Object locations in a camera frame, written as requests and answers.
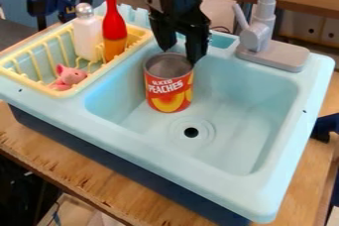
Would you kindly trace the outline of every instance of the pink toy pig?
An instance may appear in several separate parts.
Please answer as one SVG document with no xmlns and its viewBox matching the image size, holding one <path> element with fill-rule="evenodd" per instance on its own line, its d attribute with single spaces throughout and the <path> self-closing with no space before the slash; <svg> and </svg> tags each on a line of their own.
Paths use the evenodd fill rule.
<svg viewBox="0 0 339 226">
<path fill-rule="evenodd" d="M 59 77 L 50 85 L 50 88 L 58 91 L 68 90 L 73 84 L 77 84 L 87 77 L 87 72 L 76 68 L 66 67 L 62 64 L 56 66 L 56 73 Z"/>
</svg>

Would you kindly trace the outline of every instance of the can lid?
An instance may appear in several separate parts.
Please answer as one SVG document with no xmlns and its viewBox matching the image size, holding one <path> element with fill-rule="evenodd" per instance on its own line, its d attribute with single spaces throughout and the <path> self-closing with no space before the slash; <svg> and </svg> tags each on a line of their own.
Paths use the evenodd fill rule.
<svg viewBox="0 0 339 226">
<path fill-rule="evenodd" d="M 145 71 L 158 78 L 179 78 L 192 70 L 186 56 L 177 53 L 163 53 L 152 56 L 145 62 Z"/>
</svg>

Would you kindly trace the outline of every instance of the salt shaker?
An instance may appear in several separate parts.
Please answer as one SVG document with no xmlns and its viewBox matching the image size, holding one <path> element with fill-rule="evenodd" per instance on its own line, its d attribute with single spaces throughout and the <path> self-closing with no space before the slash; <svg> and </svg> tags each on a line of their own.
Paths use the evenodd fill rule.
<svg viewBox="0 0 339 226">
<path fill-rule="evenodd" d="M 73 24 L 75 53 L 89 61 L 97 62 L 100 57 L 96 46 L 102 43 L 102 22 L 94 16 L 94 10 L 87 3 L 80 3 L 75 8 Z"/>
</svg>

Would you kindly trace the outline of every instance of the can label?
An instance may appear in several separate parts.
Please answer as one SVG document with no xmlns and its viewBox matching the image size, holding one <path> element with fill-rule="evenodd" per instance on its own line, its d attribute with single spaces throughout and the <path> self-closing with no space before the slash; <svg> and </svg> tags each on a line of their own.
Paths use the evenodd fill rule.
<svg viewBox="0 0 339 226">
<path fill-rule="evenodd" d="M 161 112 L 178 112 L 192 99 L 193 71 L 178 78 L 158 78 L 145 72 L 146 98 L 149 105 Z"/>
</svg>

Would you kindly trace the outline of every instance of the gray faucet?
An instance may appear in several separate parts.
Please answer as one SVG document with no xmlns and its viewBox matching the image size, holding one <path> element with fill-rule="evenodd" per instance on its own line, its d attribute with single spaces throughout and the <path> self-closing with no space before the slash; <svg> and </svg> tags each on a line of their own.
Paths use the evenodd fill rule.
<svg viewBox="0 0 339 226">
<path fill-rule="evenodd" d="M 248 61 L 291 72 L 300 72 L 307 62 L 306 48 L 272 41 L 276 22 L 276 0 L 259 0 L 257 10 L 249 25 L 238 4 L 233 6 L 242 32 L 236 56 Z"/>
</svg>

